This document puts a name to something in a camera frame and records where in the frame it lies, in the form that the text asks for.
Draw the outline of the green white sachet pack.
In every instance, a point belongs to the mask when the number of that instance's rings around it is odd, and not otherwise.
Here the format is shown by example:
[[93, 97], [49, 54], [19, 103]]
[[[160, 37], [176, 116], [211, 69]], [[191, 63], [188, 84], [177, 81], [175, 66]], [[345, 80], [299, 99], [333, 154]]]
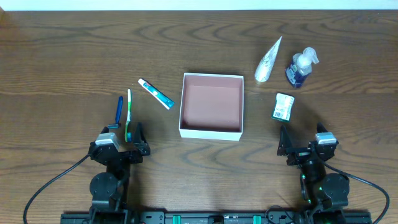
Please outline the green white sachet pack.
[[293, 96], [283, 93], [276, 94], [272, 119], [289, 122], [294, 101], [295, 98]]

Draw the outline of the small green toothpaste tube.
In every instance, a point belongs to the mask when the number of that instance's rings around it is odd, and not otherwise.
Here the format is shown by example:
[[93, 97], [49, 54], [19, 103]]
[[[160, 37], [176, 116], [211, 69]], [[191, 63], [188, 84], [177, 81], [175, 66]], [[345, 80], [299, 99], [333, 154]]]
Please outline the small green toothpaste tube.
[[157, 101], [159, 101], [167, 110], [171, 109], [175, 102], [165, 96], [161, 91], [156, 89], [153, 85], [149, 82], [145, 81], [144, 79], [140, 78], [138, 83], [148, 91]]

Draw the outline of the blue foam soap pump bottle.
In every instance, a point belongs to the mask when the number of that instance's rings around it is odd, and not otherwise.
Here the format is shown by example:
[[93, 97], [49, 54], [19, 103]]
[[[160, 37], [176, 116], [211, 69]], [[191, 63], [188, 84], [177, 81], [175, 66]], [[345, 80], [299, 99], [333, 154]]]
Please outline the blue foam soap pump bottle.
[[293, 88], [301, 88], [305, 80], [312, 73], [312, 64], [317, 64], [319, 59], [315, 49], [307, 47], [300, 54], [295, 54], [292, 61], [285, 69], [285, 76]]

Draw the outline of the white Pantene tube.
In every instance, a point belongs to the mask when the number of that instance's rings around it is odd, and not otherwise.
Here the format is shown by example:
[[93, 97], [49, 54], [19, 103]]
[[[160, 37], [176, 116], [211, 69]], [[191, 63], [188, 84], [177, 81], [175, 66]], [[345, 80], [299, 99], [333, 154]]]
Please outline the white Pantene tube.
[[281, 41], [282, 41], [282, 36], [279, 37], [279, 39], [274, 43], [274, 45], [268, 50], [268, 52], [263, 56], [263, 58], [259, 62], [259, 65], [257, 66], [254, 74], [255, 81], [257, 81], [258, 83], [264, 83], [268, 81], [275, 60], [277, 58]]

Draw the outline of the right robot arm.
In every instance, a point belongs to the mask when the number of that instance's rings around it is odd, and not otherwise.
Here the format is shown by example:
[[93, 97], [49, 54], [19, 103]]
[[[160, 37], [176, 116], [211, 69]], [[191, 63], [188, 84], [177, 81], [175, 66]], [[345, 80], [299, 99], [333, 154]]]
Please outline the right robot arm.
[[277, 155], [286, 156], [288, 166], [300, 169], [301, 193], [309, 203], [294, 215], [294, 223], [346, 223], [342, 208], [348, 205], [349, 179], [325, 169], [338, 144], [333, 133], [318, 123], [315, 139], [308, 146], [293, 147], [287, 128], [280, 127]]

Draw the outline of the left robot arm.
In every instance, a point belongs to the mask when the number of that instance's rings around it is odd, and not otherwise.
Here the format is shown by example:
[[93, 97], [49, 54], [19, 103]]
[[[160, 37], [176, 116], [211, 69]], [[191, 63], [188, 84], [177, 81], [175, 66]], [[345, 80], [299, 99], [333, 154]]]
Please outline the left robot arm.
[[97, 139], [90, 143], [90, 159], [106, 166], [106, 171], [93, 177], [90, 182], [92, 206], [90, 223], [139, 223], [139, 214], [127, 206], [127, 191], [131, 165], [143, 162], [150, 155], [150, 147], [137, 123], [130, 151], [119, 150], [119, 140], [109, 128], [103, 128]]

